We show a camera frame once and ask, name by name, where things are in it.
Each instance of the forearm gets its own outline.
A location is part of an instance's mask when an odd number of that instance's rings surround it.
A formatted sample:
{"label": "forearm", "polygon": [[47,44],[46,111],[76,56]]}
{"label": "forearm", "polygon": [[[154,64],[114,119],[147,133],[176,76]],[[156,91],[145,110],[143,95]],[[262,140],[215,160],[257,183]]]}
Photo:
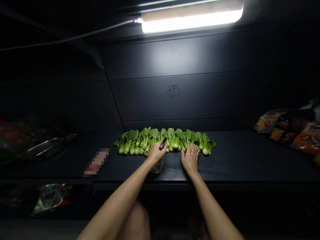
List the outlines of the forearm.
{"label": "forearm", "polygon": [[102,205],[77,239],[116,239],[151,168],[152,164],[145,161],[121,184]]}
{"label": "forearm", "polygon": [[190,175],[211,240],[244,239],[211,194],[198,172]]}

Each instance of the black countertop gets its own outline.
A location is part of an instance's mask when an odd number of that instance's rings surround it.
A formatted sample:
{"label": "black countertop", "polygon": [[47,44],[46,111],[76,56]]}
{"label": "black countertop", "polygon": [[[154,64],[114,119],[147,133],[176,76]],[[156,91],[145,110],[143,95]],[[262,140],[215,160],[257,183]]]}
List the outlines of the black countertop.
{"label": "black countertop", "polygon": [[0,183],[73,183],[92,184],[82,172],[100,148],[110,147],[116,135],[76,135],[67,147],[47,160],[16,160],[0,168]]}
{"label": "black countertop", "polygon": [[[314,166],[309,157],[278,145],[265,136],[253,131],[207,134],[215,140],[217,146],[213,148],[212,155],[199,155],[198,170],[207,184],[218,186],[213,189],[223,190],[225,186],[235,190],[241,186],[242,190],[250,190],[254,185],[255,189],[265,187],[272,190],[277,185],[284,190],[299,186],[300,190],[307,190],[320,186],[320,169]],[[104,184],[101,188],[115,188],[145,159],[145,156],[118,155],[116,148],[112,148],[111,156],[95,179],[96,186]],[[149,187],[146,189],[154,189],[152,183],[165,184],[168,188],[190,189],[190,180],[183,170],[179,152],[165,155],[161,173],[149,174],[145,183]]]}
{"label": "black countertop", "polygon": [[[199,155],[198,169],[211,190],[319,191],[320,169],[310,157],[278,145],[252,131],[207,132],[217,146],[211,156]],[[112,144],[119,134],[77,135],[68,147],[45,161],[0,169],[0,183],[94,183],[96,189],[115,189],[146,159],[118,155]],[[82,172],[101,148],[112,149],[99,175],[82,178]],[[165,155],[160,174],[150,173],[143,189],[191,190],[180,153]]]}

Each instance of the green leafy vegetable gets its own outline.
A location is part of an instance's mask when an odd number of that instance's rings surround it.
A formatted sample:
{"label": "green leafy vegetable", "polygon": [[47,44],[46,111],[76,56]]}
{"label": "green leafy vegetable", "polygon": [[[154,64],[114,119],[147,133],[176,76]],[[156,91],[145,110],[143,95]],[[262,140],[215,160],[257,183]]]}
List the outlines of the green leafy vegetable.
{"label": "green leafy vegetable", "polygon": [[215,141],[210,140],[206,133],[194,132],[187,129],[183,132],[180,128],[174,131],[173,128],[168,130],[162,128],[161,131],[157,128],[144,128],[141,132],[138,130],[130,130],[121,135],[113,145],[117,147],[119,154],[148,155],[150,147],[158,141],[163,141],[167,138],[167,152],[177,149],[178,151],[187,150],[188,143],[195,144],[197,150],[203,152],[204,155],[211,155],[212,148],[216,146]]}

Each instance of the light fixture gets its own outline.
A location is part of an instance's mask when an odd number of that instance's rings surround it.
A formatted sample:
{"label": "light fixture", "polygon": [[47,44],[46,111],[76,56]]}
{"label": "light fixture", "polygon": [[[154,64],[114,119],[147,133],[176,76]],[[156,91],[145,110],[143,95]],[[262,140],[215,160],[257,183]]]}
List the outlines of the light fixture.
{"label": "light fixture", "polygon": [[243,0],[220,0],[142,13],[144,33],[174,31],[234,23],[243,12]]}

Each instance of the power cord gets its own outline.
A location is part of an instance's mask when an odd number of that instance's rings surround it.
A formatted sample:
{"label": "power cord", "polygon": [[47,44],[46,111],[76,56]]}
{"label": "power cord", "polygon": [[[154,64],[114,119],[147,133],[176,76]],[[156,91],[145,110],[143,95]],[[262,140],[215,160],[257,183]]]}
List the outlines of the power cord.
{"label": "power cord", "polygon": [[100,32],[104,32],[107,30],[110,30],[112,28],[116,28],[128,23],[132,23],[134,22],[134,20],[128,20],[122,23],[118,23],[116,25],[110,26],[110,27],[106,27],[106,28],[102,28],[93,32],[89,32],[89,33],[85,33],[85,34],[81,34],[75,37],[71,37],[71,38],[65,38],[65,39],[61,39],[58,41],[52,41],[52,42],[46,42],[46,43],[37,43],[37,44],[31,44],[31,45],[22,45],[22,46],[16,46],[16,47],[8,47],[8,48],[1,48],[0,51],[8,51],[8,50],[14,50],[14,49],[21,49],[21,48],[29,48],[29,47],[37,47],[37,46],[46,46],[46,45],[54,45],[54,44],[59,44],[59,43],[64,43],[64,42],[68,42],[68,41],[72,41],[72,40],[76,40],[79,38],[83,38],[83,37],[87,37],[96,33],[100,33]]}

